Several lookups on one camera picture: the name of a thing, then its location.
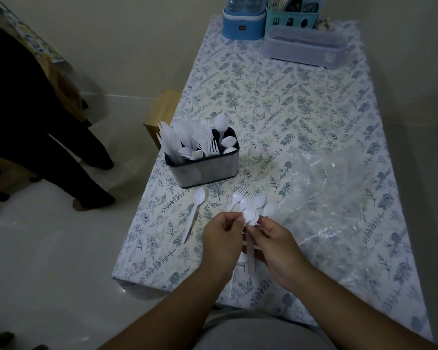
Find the clear plastic bag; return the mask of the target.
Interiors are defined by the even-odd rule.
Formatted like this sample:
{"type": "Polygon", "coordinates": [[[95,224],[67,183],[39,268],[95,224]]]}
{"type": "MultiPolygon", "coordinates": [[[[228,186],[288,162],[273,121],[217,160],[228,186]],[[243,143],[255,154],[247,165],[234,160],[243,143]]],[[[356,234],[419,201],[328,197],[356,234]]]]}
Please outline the clear plastic bag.
{"type": "Polygon", "coordinates": [[[338,281],[365,276],[365,175],[361,147],[297,151],[290,190],[276,214],[308,261],[338,281]]]}

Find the lavender lidded plastic box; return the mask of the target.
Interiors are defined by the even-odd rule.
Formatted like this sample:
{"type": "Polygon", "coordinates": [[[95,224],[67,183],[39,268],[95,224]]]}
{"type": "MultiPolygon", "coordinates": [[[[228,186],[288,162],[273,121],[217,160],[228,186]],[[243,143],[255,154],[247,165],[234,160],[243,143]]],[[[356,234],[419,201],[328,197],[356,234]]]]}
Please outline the lavender lidded plastic box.
{"type": "Polygon", "coordinates": [[[348,40],[333,31],[272,26],[264,37],[264,58],[324,67],[332,70],[344,61],[348,40]]]}

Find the person's right forearm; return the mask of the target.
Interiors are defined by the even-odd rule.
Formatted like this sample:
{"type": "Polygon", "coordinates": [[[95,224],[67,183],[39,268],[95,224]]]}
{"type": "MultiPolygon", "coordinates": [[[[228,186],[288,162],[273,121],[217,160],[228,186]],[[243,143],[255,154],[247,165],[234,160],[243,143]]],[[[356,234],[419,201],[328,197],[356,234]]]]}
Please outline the person's right forearm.
{"type": "Polygon", "coordinates": [[[369,306],[309,264],[286,273],[279,282],[344,350],[438,350],[437,344],[369,306]]]}

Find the bunch of white plastic cutlery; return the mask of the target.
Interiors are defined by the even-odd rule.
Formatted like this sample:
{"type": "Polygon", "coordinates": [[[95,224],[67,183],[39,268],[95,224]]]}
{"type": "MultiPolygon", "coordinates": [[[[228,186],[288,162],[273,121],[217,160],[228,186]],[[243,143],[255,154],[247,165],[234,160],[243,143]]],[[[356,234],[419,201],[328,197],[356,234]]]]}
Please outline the bunch of white plastic cutlery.
{"type": "MultiPolygon", "coordinates": [[[[257,225],[259,216],[273,217],[278,210],[278,204],[276,202],[267,202],[266,194],[257,194],[246,190],[245,187],[237,189],[232,196],[232,201],[226,208],[225,212],[231,212],[232,209],[239,205],[238,211],[243,214],[245,219],[245,226],[257,225]]],[[[249,275],[255,273],[255,244],[251,235],[245,232],[245,244],[246,255],[240,256],[239,262],[245,262],[247,272],[249,275]]]]}

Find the teal cutlery holder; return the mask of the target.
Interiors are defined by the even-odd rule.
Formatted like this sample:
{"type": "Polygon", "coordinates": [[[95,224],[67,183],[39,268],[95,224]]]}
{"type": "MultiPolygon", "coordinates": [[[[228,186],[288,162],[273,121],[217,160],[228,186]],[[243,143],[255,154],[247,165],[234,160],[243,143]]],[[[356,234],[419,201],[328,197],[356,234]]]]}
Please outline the teal cutlery holder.
{"type": "Polygon", "coordinates": [[[314,28],[323,3],[324,0],[292,0],[286,11],[272,11],[268,5],[265,33],[271,27],[277,25],[294,28],[314,28]]]}

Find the white plastic spoon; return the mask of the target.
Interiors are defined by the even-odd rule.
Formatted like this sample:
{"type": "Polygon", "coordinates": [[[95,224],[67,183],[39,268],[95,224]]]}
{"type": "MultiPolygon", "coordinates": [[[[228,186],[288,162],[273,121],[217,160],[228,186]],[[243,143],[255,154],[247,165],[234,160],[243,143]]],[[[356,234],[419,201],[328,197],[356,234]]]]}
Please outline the white plastic spoon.
{"type": "Polygon", "coordinates": [[[205,197],[206,197],[206,192],[205,192],[204,187],[198,187],[195,190],[195,192],[193,193],[193,196],[192,196],[193,207],[192,207],[192,211],[189,215],[189,219],[188,219],[186,228],[184,230],[184,234],[182,237],[182,244],[184,244],[187,241],[189,231],[190,231],[192,224],[193,224],[195,212],[196,212],[198,206],[204,202],[205,197]]]}

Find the person's right hand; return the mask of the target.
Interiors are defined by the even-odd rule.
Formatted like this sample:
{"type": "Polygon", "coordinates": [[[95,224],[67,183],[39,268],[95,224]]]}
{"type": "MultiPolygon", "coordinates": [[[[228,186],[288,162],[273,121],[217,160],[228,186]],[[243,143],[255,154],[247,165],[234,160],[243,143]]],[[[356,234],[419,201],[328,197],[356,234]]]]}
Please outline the person's right hand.
{"type": "Polygon", "coordinates": [[[255,257],[266,264],[281,287],[295,293],[311,269],[310,263],[286,228],[264,216],[259,216],[258,224],[265,228],[265,242],[255,257]]]}

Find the blue lidded container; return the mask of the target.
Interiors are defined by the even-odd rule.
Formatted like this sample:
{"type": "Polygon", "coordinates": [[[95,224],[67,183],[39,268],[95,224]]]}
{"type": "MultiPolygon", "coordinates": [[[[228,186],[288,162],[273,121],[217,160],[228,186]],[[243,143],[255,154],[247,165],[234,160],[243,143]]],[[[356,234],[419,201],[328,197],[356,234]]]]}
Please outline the blue lidded container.
{"type": "Polygon", "coordinates": [[[223,9],[222,35],[229,40],[264,37],[268,0],[228,0],[223,9]]]}

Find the floral tablecloth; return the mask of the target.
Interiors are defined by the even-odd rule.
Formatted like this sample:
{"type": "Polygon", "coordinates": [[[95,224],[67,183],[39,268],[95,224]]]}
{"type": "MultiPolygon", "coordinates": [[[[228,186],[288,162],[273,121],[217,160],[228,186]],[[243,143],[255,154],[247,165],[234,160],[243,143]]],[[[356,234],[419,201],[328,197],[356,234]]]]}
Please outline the floral tablecloth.
{"type": "Polygon", "coordinates": [[[356,23],[336,21],[347,37],[348,58],[336,70],[266,60],[263,41],[227,40],[222,19],[211,20],[174,118],[226,114],[238,133],[238,175],[206,186],[199,226],[181,237],[193,189],[182,189],[159,153],[112,278],[120,284],[175,288],[196,269],[202,227],[229,207],[242,186],[281,201],[291,191],[296,149],[331,153],[357,146],[364,164],[361,240],[368,252],[368,300],[419,335],[432,331],[356,23]]]}

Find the person's left hand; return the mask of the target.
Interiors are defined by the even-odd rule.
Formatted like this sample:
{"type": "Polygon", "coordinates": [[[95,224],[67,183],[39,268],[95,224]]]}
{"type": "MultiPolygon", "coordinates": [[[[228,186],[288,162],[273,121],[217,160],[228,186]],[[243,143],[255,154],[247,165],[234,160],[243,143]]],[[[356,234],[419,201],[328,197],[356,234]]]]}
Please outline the person's left hand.
{"type": "Polygon", "coordinates": [[[242,235],[225,231],[227,221],[244,219],[241,212],[221,212],[206,224],[203,234],[201,271],[224,287],[232,278],[242,250],[242,235]]]}

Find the white plastic cutlery filling caddy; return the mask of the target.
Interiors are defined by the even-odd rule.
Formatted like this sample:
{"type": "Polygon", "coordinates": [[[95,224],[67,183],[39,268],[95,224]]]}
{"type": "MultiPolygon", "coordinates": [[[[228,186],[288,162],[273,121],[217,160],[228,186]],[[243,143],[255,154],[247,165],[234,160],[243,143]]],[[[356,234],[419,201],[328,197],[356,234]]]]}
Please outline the white plastic cutlery filling caddy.
{"type": "Polygon", "coordinates": [[[229,117],[219,113],[213,120],[184,119],[158,123],[156,134],[169,167],[181,167],[207,159],[239,153],[239,143],[229,117]]]}

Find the wooden stool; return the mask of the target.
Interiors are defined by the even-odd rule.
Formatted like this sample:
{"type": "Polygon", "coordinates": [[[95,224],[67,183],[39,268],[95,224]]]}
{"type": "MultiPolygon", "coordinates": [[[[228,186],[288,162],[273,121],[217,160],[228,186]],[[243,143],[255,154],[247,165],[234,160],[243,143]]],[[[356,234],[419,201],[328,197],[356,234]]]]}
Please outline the wooden stool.
{"type": "Polygon", "coordinates": [[[161,144],[157,138],[157,135],[160,133],[159,123],[171,123],[182,94],[183,92],[179,90],[163,90],[154,100],[148,111],[144,127],[158,150],[161,149],[161,144]]]}

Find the grey shirt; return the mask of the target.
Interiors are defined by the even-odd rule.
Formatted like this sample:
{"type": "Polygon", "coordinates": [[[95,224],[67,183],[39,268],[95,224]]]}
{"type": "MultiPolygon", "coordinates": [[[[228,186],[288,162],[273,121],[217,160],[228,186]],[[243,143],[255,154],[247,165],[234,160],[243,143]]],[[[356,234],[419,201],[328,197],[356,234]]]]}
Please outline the grey shirt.
{"type": "Polygon", "coordinates": [[[319,327],[230,306],[212,311],[191,350],[338,350],[319,327]]]}

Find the grey cutlery caddy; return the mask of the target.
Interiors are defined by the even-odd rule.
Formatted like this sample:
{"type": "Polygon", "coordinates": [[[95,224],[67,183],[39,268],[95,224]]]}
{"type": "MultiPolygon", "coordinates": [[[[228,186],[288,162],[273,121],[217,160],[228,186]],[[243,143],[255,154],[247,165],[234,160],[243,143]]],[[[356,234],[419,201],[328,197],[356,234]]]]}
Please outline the grey cutlery caddy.
{"type": "Polygon", "coordinates": [[[239,169],[239,153],[169,169],[179,187],[201,186],[235,177],[239,169]]]}

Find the person's left forearm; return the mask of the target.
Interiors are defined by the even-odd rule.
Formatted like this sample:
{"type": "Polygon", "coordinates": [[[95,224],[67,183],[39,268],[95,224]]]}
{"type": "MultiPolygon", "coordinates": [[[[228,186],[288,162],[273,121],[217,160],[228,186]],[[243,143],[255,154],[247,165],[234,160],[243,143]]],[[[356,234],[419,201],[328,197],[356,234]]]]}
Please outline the person's left forearm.
{"type": "Polygon", "coordinates": [[[232,278],[235,264],[201,264],[150,311],[97,350],[186,350],[232,278]]]}

